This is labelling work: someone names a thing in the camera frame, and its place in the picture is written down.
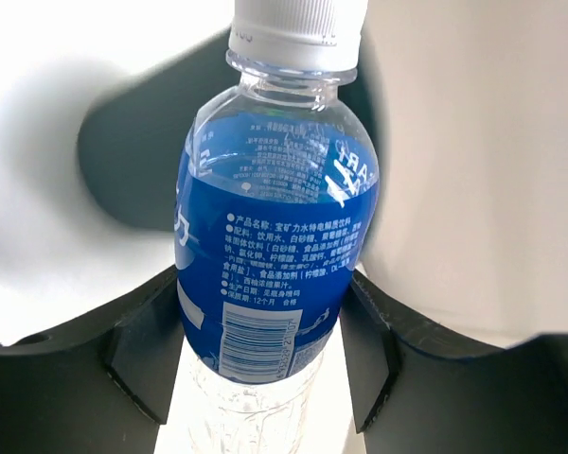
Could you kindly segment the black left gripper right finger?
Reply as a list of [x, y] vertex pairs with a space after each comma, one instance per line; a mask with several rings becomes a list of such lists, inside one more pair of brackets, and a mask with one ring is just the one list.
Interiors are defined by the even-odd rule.
[[568, 333], [499, 348], [355, 272], [341, 312], [355, 427], [370, 453], [568, 453]]

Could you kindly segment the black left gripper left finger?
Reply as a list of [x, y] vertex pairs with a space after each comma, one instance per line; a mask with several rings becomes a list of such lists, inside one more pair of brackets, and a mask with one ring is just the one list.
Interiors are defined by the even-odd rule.
[[0, 346], [0, 453], [152, 453], [184, 330], [176, 269]]

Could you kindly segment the clear bottle blue Pocari label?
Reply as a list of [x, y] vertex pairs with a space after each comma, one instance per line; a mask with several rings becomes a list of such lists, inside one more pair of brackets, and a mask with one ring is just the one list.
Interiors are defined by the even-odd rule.
[[176, 289], [196, 453], [294, 453], [375, 213], [380, 170], [339, 98], [364, 1], [238, 1], [239, 82], [196, 113], [176, 183]]

